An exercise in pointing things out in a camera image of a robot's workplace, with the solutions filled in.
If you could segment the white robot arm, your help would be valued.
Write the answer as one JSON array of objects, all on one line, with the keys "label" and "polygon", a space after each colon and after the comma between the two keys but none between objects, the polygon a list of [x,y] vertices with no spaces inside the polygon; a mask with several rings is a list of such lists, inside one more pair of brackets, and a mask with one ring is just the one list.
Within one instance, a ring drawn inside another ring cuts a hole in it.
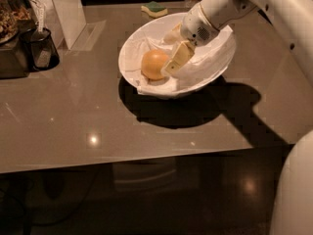
[{"label": "white robot arm", "polygon": [[[201,0],[166,35],[176,44],[161,73],[174,75],[197,47],[255,8],[264,12],[305,77],[313,82],[313,0]],[[313,235],[313,131],[297,141],[284,163],[269,235]]]}]

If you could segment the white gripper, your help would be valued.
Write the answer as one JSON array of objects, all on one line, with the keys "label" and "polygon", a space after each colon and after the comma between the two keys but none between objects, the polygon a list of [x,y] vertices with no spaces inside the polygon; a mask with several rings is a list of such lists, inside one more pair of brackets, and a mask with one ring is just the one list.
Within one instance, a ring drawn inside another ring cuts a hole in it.
[{"label": "white gripper", "polygon": [[195,46],[204,46],[219,34],[206,18],[200,3],[197,3],[183,18],[163,36],[163,42],[174,44],[170,58],[161,68],[163,76],[172,76],[186,65],[195,55]]}]

